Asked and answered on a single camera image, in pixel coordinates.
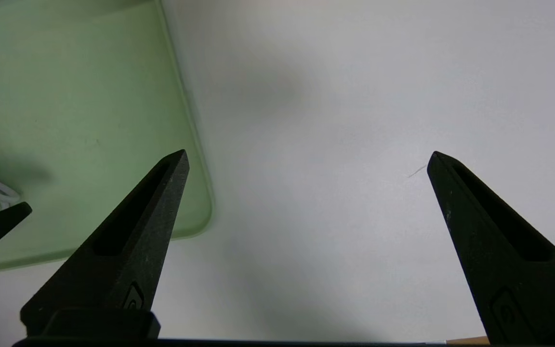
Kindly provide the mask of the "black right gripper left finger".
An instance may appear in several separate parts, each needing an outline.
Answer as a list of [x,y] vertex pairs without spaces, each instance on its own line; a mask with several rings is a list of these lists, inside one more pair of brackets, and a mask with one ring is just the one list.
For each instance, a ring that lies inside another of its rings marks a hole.
[[151,307],[188,172],[185,150],[150,169],[22,307],[29,337],[159,331]]

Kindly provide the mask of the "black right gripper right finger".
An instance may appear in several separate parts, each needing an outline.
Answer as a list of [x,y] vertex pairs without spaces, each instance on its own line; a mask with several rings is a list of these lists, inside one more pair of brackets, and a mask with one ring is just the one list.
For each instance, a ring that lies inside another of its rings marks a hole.
[[555,344],[555,246],[455,158],[427,165],[491,344]]

